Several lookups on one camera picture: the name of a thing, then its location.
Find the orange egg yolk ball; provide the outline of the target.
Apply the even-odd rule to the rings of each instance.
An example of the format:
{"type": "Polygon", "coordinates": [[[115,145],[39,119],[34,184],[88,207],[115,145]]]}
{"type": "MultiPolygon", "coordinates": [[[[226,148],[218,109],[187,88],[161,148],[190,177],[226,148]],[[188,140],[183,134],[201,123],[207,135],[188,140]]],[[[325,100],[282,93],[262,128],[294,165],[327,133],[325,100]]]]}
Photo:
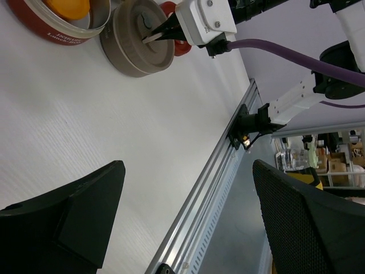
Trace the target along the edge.
{"type": "Polygon", "coordinates": [[[44,0],[56,15],[67,20],[83,19],[90,11],[89,0],[44,0]]]}

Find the red round lid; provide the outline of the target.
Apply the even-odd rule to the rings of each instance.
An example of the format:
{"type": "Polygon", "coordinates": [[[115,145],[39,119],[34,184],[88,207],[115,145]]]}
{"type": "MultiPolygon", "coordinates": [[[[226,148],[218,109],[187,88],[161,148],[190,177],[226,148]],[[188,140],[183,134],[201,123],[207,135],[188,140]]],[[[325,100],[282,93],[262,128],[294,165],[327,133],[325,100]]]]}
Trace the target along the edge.
{"type": "MultiPolygon", "coordinates": [[[[160,5],[163,12],[169,18],[175,11],[176,4],[171,1],[166,1],[160,5]]],[[[180,57],[190,52],[192,46],[187,41],[175,40],[175,56],[180,57]]]]}

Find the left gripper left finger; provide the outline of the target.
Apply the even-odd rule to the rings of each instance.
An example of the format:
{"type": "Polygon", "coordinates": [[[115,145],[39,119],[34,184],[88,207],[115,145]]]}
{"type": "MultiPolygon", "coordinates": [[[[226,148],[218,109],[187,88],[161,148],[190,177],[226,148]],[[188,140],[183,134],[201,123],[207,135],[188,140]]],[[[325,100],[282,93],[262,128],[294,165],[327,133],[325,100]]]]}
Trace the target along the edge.
{"type": "Polygon", "coordinates": [[[1,273],[96,273],[106,257],[125,178],[115,160],[1,210],[1,273]]]}

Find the black base bracket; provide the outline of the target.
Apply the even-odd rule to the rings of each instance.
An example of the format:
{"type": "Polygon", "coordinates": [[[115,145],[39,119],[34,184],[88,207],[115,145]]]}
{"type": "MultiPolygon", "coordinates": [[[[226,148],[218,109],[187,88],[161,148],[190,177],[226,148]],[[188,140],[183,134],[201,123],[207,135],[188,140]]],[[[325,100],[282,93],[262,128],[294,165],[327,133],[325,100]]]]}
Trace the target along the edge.
{"type": "Polygon", "coordinates": [[[175,272],[168,264],[161,263],[155,274],[175,274],[175,272]]]}
{"type": "Polygon", "coordinates": [[[255,132],[253,126],[255,122],[255,114],[249,114],[246,104],[242,104],[237,115],[229,127],[227,137],[230,145],[237,151],[241,146],[244,150],[248,150],[258,139],[257,135],[254,139],[250,138],[250,133],[255,132]]]}

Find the right black base bracket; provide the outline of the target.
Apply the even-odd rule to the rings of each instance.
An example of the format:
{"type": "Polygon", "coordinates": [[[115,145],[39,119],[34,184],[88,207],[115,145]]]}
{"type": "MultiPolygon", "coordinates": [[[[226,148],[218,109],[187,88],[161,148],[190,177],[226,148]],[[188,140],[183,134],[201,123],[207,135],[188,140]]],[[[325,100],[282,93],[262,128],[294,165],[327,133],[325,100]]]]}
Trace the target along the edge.
{"type": "Polygon", "coordinates": [[[244,150],[248,150],[258,139],[257,135],[254,139],[250,138],[250,133],[255,132],[253,126],[255,122],[255,114],[249,114],[246,104],[242,104],[237,115],[229,127],[227,137],[230,145],[237,151],[241,146],[244,150]]]}

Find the steel bowl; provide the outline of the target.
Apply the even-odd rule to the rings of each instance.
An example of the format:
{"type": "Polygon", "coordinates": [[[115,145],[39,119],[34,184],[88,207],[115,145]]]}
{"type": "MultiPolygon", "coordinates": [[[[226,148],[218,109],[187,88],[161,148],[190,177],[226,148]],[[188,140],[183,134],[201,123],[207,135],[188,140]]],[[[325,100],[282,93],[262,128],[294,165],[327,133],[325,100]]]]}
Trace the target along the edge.
{"type": "Polygon", "coordinates": [[[100,33],[102,49],[110,63],[122,74],[134,77],[134,67],[125,57],[123,50],[115,37],[112,22],[109,21],[104,30],[100,33]]]}
{"type": "Polygon", "coordinates": [[[99,35],[111,16],[111,1],[89,0],[90,11],[79,20],[67,20],[52,12],[43,1],[7,1],[13,14],[29,30],[52,43],[76,46],[99,35]]]}

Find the aluminium mounting rail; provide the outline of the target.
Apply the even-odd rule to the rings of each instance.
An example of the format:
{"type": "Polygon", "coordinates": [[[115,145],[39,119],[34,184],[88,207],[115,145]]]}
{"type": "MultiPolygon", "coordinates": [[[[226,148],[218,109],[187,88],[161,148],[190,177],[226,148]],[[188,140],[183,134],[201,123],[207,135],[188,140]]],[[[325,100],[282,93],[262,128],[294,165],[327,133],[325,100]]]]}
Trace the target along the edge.
{"type": "Polygon", "coordinates": [[[193,247],[194,238],[204,222],[204,217],[214,201],[214,195],[220,184],[220,177],[229,164],[235,149],[228,139],[228,131],[238,115],[241,106],[251,106],[257,96],[257,85],[249,79],[249,87],[238,104],[226,129],[215,146],[206,165],[192,187],[187,199],[178,212],[164,240],[157,249],[146,273],[156,273],[161,264],[169,265],[178,272],[186,262],[186,254],[193,247]]]}

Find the left black base bracket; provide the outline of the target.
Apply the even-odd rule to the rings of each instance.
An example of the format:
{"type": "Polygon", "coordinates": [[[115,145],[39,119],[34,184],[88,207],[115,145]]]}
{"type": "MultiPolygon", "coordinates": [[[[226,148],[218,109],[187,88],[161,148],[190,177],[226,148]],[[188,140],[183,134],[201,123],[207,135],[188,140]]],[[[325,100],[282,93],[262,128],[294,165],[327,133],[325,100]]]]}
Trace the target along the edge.
{"type": "Polygon", "coordinates": [[[175,274],[175,272],[168,264],[161,263],[155,274],[175,274]]]}

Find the brown lid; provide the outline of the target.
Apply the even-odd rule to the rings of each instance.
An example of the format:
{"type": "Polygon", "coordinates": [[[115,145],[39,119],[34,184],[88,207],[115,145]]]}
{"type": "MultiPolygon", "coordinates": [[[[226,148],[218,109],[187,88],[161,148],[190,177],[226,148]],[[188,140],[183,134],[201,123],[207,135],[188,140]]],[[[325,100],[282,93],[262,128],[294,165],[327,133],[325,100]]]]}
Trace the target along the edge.
{"type": "Polygon", "coordinates": [[[152,41],[143,43],[152,30],[167,20],[154,1],[122,1],[115,10],[116,35],[131,63],[145,74],[166,70],[175,54],[175,43],[152,41]]]}

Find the background clutter boxes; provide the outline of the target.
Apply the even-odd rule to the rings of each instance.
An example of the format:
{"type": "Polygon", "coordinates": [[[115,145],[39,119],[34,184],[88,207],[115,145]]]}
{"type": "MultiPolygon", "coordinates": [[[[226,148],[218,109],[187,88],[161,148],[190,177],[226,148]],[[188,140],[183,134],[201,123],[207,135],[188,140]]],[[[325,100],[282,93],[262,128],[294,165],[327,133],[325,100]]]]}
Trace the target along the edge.
{"type": "Polygon", "coordinates": [[[276,167],[320,188],[364,188],[364,129],[273,137],[276,167]]]}

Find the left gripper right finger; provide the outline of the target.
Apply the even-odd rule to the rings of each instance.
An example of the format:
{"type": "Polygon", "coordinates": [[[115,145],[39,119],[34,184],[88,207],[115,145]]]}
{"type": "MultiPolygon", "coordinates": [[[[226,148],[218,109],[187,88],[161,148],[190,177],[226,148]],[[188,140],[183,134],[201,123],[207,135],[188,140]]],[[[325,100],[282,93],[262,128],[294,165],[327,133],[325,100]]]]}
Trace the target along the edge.
{"type": "Polygon", "coordinates": [[[259,159],[252,170],[278,273],[364,273],[364,205],[259,159]]]}

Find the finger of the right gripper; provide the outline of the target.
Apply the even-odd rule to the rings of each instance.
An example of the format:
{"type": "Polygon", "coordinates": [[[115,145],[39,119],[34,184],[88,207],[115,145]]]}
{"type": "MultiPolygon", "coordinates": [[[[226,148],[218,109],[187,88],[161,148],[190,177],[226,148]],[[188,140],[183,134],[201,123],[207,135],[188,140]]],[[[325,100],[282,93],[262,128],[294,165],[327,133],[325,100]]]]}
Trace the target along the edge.
{"type": "Polygon", "coordinates": [[[165,34],[170,30],[176,29],[178,26],[179,20],[177,19],[176,13],[172,13],[164,23],[162,23],[151,32],[149,37],[157,34],[165,34]]]}

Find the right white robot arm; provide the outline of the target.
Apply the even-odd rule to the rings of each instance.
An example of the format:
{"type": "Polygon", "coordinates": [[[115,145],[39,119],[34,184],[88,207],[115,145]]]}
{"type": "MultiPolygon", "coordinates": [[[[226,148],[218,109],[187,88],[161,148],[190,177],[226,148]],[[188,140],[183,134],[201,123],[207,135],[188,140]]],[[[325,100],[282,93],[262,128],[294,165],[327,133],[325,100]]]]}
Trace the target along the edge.
{"type": "Polygon", "coordinates": [[[309,75],[280,98],[255,114],[241,107],[229,135],[242,139],[256,132],[266,135],[288,124],[293,117],[324,98],[347,99],[364,92],[364,2],[328,1],[339,19],[346,41],[324,51],[319,59],[261,39],[229,41],[237,25],[279,5],[279,1],[182,1],[168,19],[143,39],[186,41],[205,48],[211,57],[234,49],[267,51],[309,70],[309,75]]]}

